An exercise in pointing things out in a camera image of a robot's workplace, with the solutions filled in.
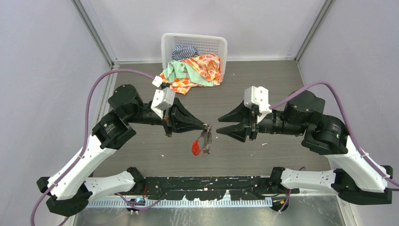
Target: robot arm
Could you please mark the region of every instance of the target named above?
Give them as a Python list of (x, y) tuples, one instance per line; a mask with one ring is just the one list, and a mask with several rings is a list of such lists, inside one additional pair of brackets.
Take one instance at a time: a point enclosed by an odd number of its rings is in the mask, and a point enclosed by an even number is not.
[[(258, 133), (303, 136), (302, 146), (323, 155), (341, 169), (325, 172), (295, 171), (275, 167), (270, 181), (284, 188), (306, 188), (335, 192), (338, 196), (359, 205), (390, 204), (392, 191), (356, 150), (345, 124), (331, 115), (324, 115), (325, 101), (305, 91), (287, 102), (283, 111), (271, 110), (268, 90), (250, 87), (244, 101), (221, 122), (239, 122), (216, 130), (245, 142), (256, 139)], [(392, 167), (379, 166), (392, 175)]]
[[(163, 126), (168, 137), (173, 132), (183, 133), (206, 127), (183, 107), (168, 87), (156, 90), (154, 99), (146, 104), (134, 86), (122, 85), (115, 90), (108, 103), (112, 110), (93, 127), (84, 156), (51, 190), (46, 202), (50, 212), (69, 217), (82, 211), (95, 199), (117, 192), (142, 191), (144, 177), (132, 167), (111, 177), (89, 178), (100, 163), (136, 134), (129, 123)], [(42, 193), (66, 171), (80, 152), (81, 149), (55, 175), (37, 181)]]

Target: white wall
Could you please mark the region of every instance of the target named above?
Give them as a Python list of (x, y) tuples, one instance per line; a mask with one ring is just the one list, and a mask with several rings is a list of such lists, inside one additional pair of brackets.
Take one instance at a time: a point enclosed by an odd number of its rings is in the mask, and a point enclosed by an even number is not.
[[(300, 60), (305, 83), (327, 80), (337, 89), (362, 147), (399, 180), (399, 1), (336, 1)], [(325, 87), (326, 112), (339, 115)], [(397, 225), (392, 205), (357, 206), (361, 225)]]
[[(82, 146), (87, 95), (108, 65), (71, 1), (2, 1), (0, 40), (0, 225), (30, 225), (36, 180)], [(43, 202), (36, 225), (60, 222)]]
[(167, 32), (224, 37), (228, 59), (294, 58), (324, 0), (84, 2), (119, 61), (160, 61)]

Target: reflective surface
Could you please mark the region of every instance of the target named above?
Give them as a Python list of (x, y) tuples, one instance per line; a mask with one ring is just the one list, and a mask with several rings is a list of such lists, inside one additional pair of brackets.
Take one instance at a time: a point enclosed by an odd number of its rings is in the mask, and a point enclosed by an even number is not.
[(122, 208), (86, 208), (74, 226), (343, 226), (336, 196), (292, 196), (278, 215), (270, 208), (167, 208), (130, 215)]

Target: gray wood table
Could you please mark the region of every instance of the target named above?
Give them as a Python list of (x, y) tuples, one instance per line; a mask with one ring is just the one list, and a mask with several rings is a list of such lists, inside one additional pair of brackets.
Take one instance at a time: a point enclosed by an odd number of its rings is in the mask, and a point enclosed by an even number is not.
[[(131, 68), (158, 75), (161, 64), (129, 64)], [(119, 73), (115, 88), (134, 85), (144, 102), (155, 92), (151, 80), (135, 74)], [(186, 96), (176, 94), (183, 105), (198, 119), (213, 125), (210, 154), (194, 156), (191, 145), (200, 131), (165, 136), (161, 126), (132, 124), (137, 134), (96, 170), (96, 177), (118, 174), (137, 167), (144, 176), (248, 176), (269, 175), (275, 166), (307, 170), (328, 170), (327, 159), (301, 146), (302, 137), (258, 134), (257, 139), (241, 143), (217, 134), (221, 123), (217, 118), (230, 112), (243, 100), (250, 86), (269, 90), (270, 104), (276, 103), (303, 86), (295, 61), (227, 62), (221, 86), (195, 87)]]

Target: plastic basket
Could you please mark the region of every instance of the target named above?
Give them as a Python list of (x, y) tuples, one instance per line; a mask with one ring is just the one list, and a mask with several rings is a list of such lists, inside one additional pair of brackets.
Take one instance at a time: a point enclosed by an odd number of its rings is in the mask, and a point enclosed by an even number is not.
[(216, 54), (222, 61), (222, 75), (224, 75), (227, 58), (226, 39), (207, 35), (166, 33), (161, 40), (162, 67), (164, 69), (167, 63), (172, 60), (173, 48), (178, 45), (195, 46), (199, 55)]

